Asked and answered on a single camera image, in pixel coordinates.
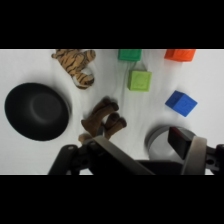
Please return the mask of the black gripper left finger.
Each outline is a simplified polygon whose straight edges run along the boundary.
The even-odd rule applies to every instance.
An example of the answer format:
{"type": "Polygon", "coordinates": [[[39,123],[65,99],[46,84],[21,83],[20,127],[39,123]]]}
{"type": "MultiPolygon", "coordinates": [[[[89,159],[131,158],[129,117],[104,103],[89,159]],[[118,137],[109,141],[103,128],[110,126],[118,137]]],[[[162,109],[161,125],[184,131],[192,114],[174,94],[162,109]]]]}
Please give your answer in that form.
{"type": "Polygon", "coordinates": [[[88,169],[93,175],[153,175],[153,172],[134,160],[102,136],[85,140],[81,147],[63,146],[56,156],[49,175],[79,175],[88,169]]]}

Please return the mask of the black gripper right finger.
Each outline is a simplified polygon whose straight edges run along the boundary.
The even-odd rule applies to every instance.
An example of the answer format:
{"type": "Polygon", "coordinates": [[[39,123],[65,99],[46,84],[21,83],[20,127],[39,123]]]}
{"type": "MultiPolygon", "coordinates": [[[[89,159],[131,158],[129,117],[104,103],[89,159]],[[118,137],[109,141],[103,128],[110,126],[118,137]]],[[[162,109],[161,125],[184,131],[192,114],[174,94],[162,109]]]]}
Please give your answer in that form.
{"type": "Polygon", "coordinates": [[[182,175],[204,175],[206,169],[224,175],[224,144],[209,147],[205,138],[190,139],[176,127],[169,128],[168,143],[184,161],[182,175]]]}

